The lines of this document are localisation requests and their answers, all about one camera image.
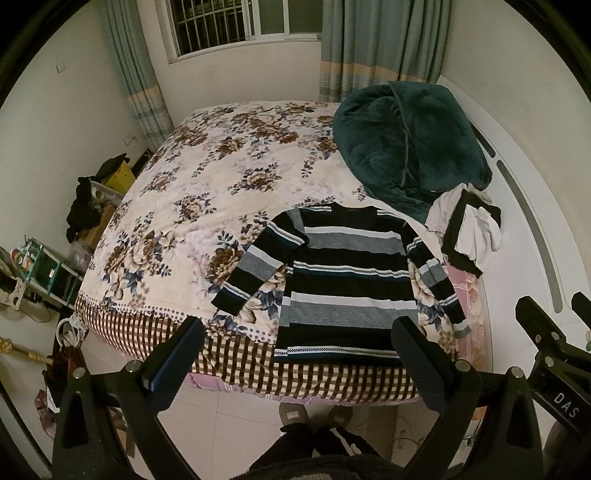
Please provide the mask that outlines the pink bed sheet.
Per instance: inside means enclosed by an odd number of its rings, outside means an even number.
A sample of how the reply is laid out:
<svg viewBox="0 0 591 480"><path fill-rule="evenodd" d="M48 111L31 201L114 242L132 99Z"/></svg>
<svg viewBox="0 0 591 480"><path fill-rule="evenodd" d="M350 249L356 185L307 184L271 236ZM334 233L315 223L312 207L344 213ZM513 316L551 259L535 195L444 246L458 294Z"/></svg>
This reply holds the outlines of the pink bed sheet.
<svg viewBox="0 0 591 480"><path fill-rule="evenodd" d="M446 266L471 332L457 340L459 357L468 360L477 370L488 371L491 365L488 335L488 307L479 279L470 273Z"/></svg>

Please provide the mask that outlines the white and black garment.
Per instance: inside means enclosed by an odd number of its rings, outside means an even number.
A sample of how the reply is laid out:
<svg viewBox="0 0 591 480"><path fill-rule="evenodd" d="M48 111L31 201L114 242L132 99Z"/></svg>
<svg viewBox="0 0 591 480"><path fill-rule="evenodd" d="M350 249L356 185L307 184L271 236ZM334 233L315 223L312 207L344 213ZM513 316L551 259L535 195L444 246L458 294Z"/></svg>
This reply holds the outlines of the white and black garment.
<svg viewBox="0 0 591 480"><path fill-rule="evenodd" d="M502 211L472 184L462 183L442 194L425 225L438 237L448 263L476 278L501 247Z"/></svg>

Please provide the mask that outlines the yellow box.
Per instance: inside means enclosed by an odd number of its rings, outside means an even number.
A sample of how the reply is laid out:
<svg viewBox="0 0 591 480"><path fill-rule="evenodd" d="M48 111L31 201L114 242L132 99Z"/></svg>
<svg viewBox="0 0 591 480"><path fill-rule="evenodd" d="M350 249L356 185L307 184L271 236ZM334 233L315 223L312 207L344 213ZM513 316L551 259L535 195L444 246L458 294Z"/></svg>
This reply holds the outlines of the yellow box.
<svg viewBox="0 0 591 480"><path fill-rule="evenodd" d="M123 161L120 166L105 180L102 184L121 195L125 195L135 182L135 176L128 166L128 163Z"/></svg>

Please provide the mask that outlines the wooden stick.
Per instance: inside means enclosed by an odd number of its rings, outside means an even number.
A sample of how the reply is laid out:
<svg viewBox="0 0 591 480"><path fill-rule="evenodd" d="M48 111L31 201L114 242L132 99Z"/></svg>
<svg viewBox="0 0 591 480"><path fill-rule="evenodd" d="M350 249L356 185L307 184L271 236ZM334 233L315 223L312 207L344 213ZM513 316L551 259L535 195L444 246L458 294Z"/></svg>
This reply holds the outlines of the wooden stick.
<svg viewBox="0 0 591 480"><path fill-rule="evenodd" d="M0 352L5 355L20 355L28 360L32 360L38 363L52 365L53 360L49 357L39 355L33 351L26 350L23 347L15 345L10 339L8 338L0 338Z"/></svg>

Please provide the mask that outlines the floral quilt bedspread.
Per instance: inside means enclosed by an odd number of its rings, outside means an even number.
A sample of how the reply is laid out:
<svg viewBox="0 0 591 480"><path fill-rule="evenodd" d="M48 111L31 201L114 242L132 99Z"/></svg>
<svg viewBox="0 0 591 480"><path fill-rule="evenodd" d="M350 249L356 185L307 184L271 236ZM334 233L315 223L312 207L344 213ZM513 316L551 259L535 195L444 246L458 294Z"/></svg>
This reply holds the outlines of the floral quilt bedspread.
<svg viewBox="0 0 591 480"><path fill-rule="evenodd" d="M207 341L191 379L203 389L298 401L412 398L412 382L399 367L274 362L280 278L266 283L238 316L212 306L273 215L332 201L369 204L332 140L335 111L334 103L266 101L188 116L146 164L102 234L75 304L83 324L116 350L144 358L185 317L199 317Z"/></svg>

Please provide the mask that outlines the barred window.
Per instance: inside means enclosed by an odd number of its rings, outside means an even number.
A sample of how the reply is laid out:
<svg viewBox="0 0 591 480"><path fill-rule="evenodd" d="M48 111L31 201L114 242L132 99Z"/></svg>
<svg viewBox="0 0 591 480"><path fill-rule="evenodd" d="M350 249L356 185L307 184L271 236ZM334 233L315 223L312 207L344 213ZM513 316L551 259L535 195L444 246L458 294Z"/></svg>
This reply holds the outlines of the barred window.
<svg viewBox="0 0 591 480"><path fill-rule="evenodd" d="M318 41L322 2L168 0L155 9L169 62L242 44Z"/></svg>

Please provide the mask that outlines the white bed headboard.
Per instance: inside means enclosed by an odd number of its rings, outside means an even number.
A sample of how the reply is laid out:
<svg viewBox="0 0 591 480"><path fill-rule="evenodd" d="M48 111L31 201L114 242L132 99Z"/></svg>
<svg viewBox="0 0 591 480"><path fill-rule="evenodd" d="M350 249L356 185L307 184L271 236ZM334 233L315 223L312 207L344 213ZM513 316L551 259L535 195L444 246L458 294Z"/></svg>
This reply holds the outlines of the white bed headboard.
<svg viewBox="0 0 591 480"><path fill-rule="evenodd" d="M582 258L568 223L550 189L521 147L475 100L445 77L470 120L493 172L487 189L502 211L502 244L481 277L488 308L491 368L525 372L536 348L515 318L523 296L532 297L567 340L584 348L588 327L571 308L574 294L590 292Z"/></svg>

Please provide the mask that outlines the left grey-green curtain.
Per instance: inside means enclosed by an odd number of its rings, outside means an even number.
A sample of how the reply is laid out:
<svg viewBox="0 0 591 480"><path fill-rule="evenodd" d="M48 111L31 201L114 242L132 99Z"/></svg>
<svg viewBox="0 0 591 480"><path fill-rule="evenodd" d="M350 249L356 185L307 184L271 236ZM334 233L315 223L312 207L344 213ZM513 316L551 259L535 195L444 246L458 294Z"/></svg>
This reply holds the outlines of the left grey-green curtain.
<svg viewBox="0 0 591 480"><path fill-rule="evenodd" d="M155 152L173 130L149 56L136 1L100 1L107 48L133 118Z"/></svg>

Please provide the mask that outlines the green shelf rack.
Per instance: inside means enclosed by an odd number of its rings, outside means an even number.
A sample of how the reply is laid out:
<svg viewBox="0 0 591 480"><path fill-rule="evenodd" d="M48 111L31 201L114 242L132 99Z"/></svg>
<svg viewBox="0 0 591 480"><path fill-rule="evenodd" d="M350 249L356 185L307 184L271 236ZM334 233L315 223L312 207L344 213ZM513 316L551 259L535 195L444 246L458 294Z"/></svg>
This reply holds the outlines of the green shelf rack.
<svg viewBox="0 0 591 480"><path fill-rule="evenodd" d="M11 251L11 260L24 284L44 300L74 309L83 277L34 238L25 237Z"/></svg>

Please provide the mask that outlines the black clothes pile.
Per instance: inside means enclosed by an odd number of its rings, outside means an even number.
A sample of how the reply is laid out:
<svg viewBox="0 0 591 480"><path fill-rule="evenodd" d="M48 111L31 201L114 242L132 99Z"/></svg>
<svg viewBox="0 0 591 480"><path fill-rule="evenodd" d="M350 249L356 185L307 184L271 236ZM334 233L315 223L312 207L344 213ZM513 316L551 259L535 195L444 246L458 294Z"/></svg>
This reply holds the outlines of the black clothes pile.
<svg viewBox="0 0 591 480"><path fill-rule="evenodd" d="M101 223L102 209L96 205L92 195L93 177L79 177L76 197L66 216L66 239L73 243L80 233L91 230Z"/></svg>

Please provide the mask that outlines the right grey-green curtain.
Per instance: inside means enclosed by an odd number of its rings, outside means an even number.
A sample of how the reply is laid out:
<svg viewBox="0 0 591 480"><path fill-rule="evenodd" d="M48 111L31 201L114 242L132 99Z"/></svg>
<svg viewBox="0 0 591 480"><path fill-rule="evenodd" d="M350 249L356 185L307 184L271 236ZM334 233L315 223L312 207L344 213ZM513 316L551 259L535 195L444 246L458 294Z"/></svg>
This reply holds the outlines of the right grey-green curtain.
<svg viewBox="0 0 591 480"><path fill-rule="evenodd" d="M444 0L325 1L320 99L341 102L390 81L436 82L451 13Z"/></svg>

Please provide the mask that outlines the grey slippers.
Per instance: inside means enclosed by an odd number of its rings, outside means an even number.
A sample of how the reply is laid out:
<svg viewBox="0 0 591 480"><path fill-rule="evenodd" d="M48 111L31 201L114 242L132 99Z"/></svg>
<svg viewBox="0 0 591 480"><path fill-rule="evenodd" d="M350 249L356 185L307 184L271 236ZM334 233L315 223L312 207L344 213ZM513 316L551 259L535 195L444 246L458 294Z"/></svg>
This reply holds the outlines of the grey slippers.
<svg viewBox="0 0 591 480"><path fill-rule="evenodd" d="M310 423L346 427L353 418L353 408L280 403L279 415L283 426Z"/></svg>

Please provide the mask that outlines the dark green plush blanket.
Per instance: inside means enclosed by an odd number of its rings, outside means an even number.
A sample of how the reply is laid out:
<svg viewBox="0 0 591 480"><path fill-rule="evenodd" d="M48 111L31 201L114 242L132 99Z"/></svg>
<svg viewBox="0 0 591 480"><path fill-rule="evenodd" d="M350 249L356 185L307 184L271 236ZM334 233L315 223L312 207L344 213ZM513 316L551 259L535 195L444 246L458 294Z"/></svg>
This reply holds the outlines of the dark green plush blanket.
<svg viewBox="0 0 591 480"><path fill-rule="evenodd" d="M356 90L335 111L332 135L366 193L420 223L441 194L492 181L470 121L441 85L392 81Z"/></svg>

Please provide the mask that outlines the grey-green curtain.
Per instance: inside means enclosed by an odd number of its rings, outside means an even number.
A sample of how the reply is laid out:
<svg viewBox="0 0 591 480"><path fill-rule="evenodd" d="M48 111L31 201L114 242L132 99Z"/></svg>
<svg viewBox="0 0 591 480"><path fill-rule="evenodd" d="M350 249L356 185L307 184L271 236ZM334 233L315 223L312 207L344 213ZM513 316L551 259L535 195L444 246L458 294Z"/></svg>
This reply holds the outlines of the grey-green curtain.
<svg viewBox="0 0 591 480"><path fill-rule="evenodd" d="M390 81L436 82L451 13L444 0L325 1L320 99L341 102Z"/></svg>
<svg viewBox="0 0 591 480"><path fill-rule="evenodd" d="M107 48L133 118L155 152L173 130L149 56L136 1L100 1Z"/></svg>

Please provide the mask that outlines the striped black grey sweater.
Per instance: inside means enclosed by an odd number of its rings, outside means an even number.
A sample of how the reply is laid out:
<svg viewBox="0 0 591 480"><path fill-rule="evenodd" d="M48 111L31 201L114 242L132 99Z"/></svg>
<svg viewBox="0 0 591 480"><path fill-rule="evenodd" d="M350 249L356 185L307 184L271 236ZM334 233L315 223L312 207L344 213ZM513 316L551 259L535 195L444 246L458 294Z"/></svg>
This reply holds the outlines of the striped black grey sweater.
<svg viewBox="0 0 591 480"><path fill-rule="evenodd" d="M284 272L279 363L391 363L396 319L419 319L421 280L458 337L469 324L442 263L404 219L374 206L297 207L266 223L213 298L236 315Z"/></svg>

